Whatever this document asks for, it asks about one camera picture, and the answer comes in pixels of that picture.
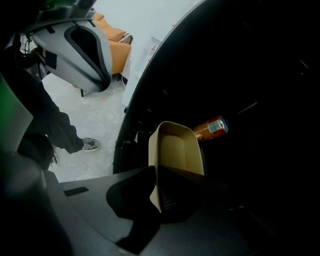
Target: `leg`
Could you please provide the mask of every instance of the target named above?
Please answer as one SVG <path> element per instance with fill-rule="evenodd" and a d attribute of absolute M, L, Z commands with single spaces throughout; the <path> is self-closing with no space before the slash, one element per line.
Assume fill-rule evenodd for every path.
<path fill-rule="evenodd" d="M 40 134 L 26 133 L 17 152 L 34 160 L 42 170 L 48 170 L 54 156 L 54 149 L 48 138 Z"/>
<path fill-rule="evenodd" d="M 84 142 L 77 136 L 76 127 L 70 124 L 69 116 L 59 109 L 50 115 L 47 136 L 50 142 L 69 154 L 82 150 Z"/>

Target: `white wall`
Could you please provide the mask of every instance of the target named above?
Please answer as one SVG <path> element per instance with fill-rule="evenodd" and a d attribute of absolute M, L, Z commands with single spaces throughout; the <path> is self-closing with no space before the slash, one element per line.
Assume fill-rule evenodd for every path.
<path fill-rule="evenodd" d="M 133 35 L 129 58 L 130 65 L 124 75 L 128 79 L 122 104 L 129 105 L 139 78 L 134 69 L 139 66 L 144 48 L 151 36 L 162 41 L 172 25 L 175 25 L 187 12 L 201 0 L 97 0 L 94 5 L 98 13 L 104 15 L 113 27 Z"/>
<path fill-rule="evenodd" d="M 133 35 L 133 59 L 162 24 L 176 24 L 199 0 L 97 0 L 94 8 L 113 27 Z"/>

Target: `red can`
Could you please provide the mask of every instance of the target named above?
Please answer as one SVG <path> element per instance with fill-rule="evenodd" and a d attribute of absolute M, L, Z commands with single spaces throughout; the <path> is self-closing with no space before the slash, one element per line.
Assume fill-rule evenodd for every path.
<path fill-rule="evenodd" d="M 217 115 L 214 118 L 197 125 L 193 129 L 193 132 L 199 142 L 223 136 L 227 134 L 228 131 L 228 122 L 221 115 Z"/>

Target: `sneaker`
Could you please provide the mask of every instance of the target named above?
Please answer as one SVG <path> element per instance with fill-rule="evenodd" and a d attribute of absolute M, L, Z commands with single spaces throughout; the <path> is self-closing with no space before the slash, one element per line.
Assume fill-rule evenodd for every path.
<path fill-rule="evenodd" d="M 56 151 L 53 151 L 53 157 L 52 157 L 50 166 L 51 166 L 52 168 L 57 168 L 57 167 L 59 166 L 59 164 L 60 164 L 60 161 L 59 161 L 57 152 L 56 152 Z"/>
<path fill-rule="evenodd" d="M 96 151 L 100 146 L 99 141 L 97 141 L 94 138 L 83 138 L 82 140 L 83 140 L 83 147 L 82 147 L 83 151 L 93 152 L 93 151 Z"/>

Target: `black fabric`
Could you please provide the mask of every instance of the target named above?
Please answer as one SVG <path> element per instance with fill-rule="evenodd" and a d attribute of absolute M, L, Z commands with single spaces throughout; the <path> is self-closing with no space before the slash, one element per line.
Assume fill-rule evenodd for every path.
<path fill-rule="evenodd" d="M 42 82 L 37 82 L 29 73 L 17 68 L 13 55 L 12 47 L 6 49 L 1 59 L 1 71 L 15 96 L 33 116 L 26 134 L 47 135 L 51 144 L 70 154 L 80 151 L 84 143 L 77 136 L 76 128 L 70 124 L 68 115 L 60 112 Z M 42 150 L 40 143 L 34 146 L 38 151 Z M 48 160 L 43 161 L 40 166 L 44 166 Z"/>
<path fill-rule="evenodd" d="M 108 204 L 118 217 L 133 220 L 129 236 L 117 245 L 134 254 L 141 252 L 160 227 L 160 213 L 150 201 L 155 180 L 152 166 L 114 184 L 106 194 Z"/>
<path fill-rule="evenodd" d="M 198 185 L 164 166 L 158 167 L 161 223 L 183 222 L 198 209 L 202 192 Z"/>

